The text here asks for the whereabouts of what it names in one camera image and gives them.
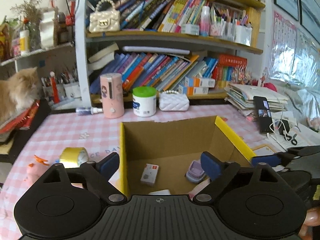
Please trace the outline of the orange fluffy cat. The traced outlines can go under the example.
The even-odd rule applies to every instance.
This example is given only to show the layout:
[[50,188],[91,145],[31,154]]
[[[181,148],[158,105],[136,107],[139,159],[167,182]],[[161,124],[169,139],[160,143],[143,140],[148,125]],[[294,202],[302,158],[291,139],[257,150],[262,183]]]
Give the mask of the orange fluffy cat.
[[1,80],[1,123],[40,99],[37,67],[22,69],[7,80]]

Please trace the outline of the yellow cardboard box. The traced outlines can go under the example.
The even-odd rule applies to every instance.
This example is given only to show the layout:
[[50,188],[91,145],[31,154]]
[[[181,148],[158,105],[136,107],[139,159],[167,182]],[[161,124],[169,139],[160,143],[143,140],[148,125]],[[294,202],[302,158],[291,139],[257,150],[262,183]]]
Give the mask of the yellow cardboard box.
[[[168,189],[187,194],[194,184],[185,178],[191,162],[208,151],[220,161],[249,167],[252,149],[219,116],[169,122],[120,124],[120,166],[116,187],[125,196]],[[140,182],[146,164],[159,166],[154,186]]]

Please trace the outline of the black scissors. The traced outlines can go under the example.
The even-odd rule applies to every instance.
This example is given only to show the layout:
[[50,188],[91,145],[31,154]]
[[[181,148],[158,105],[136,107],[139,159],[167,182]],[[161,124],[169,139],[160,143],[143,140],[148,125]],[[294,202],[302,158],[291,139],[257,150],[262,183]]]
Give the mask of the black scissors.
[[296,146],[298,144],[298,141],[296,139],[297,134],[289,134],[287,131],[284,131],[284,139],[288,142],[291,142],[292,145]]

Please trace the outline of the white jar green lid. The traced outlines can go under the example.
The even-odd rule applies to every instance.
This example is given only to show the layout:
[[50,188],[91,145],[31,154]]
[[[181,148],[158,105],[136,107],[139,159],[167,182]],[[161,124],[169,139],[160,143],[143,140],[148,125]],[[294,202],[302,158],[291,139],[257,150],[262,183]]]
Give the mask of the white jar green lid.
[[155,115],[157,90],[153,87],[136,87],[132,91],[133,112],[136,116],[146,118]]

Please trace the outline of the pink plush chick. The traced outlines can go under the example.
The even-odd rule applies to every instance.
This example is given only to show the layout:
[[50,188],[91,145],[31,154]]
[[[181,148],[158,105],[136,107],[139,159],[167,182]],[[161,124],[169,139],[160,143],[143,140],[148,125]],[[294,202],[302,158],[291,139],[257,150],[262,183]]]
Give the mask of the pink plush chick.
[[34,155],[32,161],[27,165],[24,179],[26,185],[32,186],[51,166],[52,163],[48,160]]

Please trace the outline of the purple toy container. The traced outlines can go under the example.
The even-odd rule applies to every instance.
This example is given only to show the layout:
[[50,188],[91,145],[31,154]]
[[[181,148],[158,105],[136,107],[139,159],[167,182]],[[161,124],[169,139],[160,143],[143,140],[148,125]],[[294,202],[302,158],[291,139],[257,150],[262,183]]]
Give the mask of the purple toy container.
[[201,167],[199,160],[193,160],[185,174],[185,177],[194,184],[199,184],[205,178],[206,174]]

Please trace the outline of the pink checkered tablecloth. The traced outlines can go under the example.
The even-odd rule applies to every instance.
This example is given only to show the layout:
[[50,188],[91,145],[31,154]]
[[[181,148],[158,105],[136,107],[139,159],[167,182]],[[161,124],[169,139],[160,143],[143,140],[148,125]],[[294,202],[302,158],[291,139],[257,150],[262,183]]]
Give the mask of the pink checkered tablecloth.
[[[253,150],[262,145],[273,147],[266,136],[260,135],[254,122],[248,121],[231,105],[191,106],[186,112],[163,112],[148,120],[167,122],[201,116],[218,115]],[[126,110],[124,116],[107,119],[102,114],[78,116],[76,113],[48,116],[32,135],[14,162],[1,190],[1,239],[19,239],[21,233],[13,217],[16,202],[27,191],[27,166],[34,156],[54,163],[67,147],[84,147],[91,160],[99,161],[109,153],[120,150],[121,122],[144,121]]]

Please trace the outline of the gold tape roll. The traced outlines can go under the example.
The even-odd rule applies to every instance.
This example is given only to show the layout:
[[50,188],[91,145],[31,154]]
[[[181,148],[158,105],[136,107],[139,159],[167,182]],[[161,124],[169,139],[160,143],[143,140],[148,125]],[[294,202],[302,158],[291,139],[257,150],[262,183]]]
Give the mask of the gold tape roll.
[[77,168],[89,161],[87,150],[84,147],[67,147],[59,157],[59,163],[65,168]]

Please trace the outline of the alphabet wall poster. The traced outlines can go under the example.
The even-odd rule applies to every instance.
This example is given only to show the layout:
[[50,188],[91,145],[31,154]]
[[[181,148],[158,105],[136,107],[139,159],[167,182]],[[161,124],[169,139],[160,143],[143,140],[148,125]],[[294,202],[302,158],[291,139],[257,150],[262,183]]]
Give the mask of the alphabet wall poster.
[[295,59],[297,28],[280,13],[273,12],[273,35],[268,77],[289,83]]

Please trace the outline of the red book box set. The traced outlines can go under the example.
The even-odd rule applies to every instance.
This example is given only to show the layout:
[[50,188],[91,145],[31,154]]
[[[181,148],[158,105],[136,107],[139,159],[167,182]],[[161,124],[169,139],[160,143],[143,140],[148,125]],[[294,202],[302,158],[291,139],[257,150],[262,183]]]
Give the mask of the red book box set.
[[215,89],[223,89],[230,83],[237,83],[240,70],[246,70],[247,59],[244,57],[220,54],[212,74]]

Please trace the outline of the white quilted pouch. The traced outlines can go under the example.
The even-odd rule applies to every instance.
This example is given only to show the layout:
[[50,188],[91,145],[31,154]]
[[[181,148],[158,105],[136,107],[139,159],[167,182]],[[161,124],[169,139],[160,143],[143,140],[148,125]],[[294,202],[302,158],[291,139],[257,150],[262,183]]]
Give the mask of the white quilted pouch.
[[159,94],[159,109],[164,112],[184,112],[189,109],[189,99],[185,94],[169,90]]

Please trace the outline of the small spray bottle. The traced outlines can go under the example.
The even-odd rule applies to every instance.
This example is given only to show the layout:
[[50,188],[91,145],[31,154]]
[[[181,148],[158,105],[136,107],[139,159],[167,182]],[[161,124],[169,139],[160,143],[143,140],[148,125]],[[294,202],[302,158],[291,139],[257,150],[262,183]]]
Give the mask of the small spray bottle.
[[86,116],[103,113],[103,109],[97,107],[78,107],[75,109],[75,112],[79,116]]

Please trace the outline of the orange white medicine box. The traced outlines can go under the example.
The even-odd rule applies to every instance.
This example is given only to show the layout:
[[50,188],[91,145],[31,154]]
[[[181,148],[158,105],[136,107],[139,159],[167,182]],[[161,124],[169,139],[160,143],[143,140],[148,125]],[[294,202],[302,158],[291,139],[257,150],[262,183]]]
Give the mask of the orange white medicine box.
[[214,88],[215,80],[204,77],[186,77],[184,85],[186,87]]

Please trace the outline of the small white red box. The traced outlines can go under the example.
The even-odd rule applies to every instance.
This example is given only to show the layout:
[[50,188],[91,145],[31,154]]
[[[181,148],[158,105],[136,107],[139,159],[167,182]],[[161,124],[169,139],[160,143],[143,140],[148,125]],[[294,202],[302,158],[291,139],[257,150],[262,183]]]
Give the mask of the small white red box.
[[154,186],[159,171],[158,165],[146,164],[140,179],[142,184]]

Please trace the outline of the white bookshelf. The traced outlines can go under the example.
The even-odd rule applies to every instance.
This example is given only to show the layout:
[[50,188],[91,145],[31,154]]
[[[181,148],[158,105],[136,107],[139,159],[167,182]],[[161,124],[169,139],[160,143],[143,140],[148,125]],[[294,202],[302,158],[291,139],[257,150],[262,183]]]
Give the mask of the white bookshelf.
[[[257,0],[217,0],[218,2],[240,7],[249,11],[256,18],[260,18],[265,4]],[[23,0],[1,0],[1,16],[9,15],[11,7],[21,4]],[[50,0],[42,0],[42,6],[49,5]],[[85,31],[86,0],[77,0],[78,9],[75,14],[75,51],[76,65],[79,72],[81,99],[63,106],[64,109],[76,107],[90,107],[92,99],[89,93],[87,66],[85,63],[86,45],[88,43],[117,41],[124,46],[168,47],[189,50],[210,50],[226,48],[229,50],[243,50],[253,54],[262,54],[262,50],[255,46],[247,47],[238,43],[231,43],[214,37],[191,36],[178,33],[157,33],[154,31],[120,31],[106,34],[87,34]]]

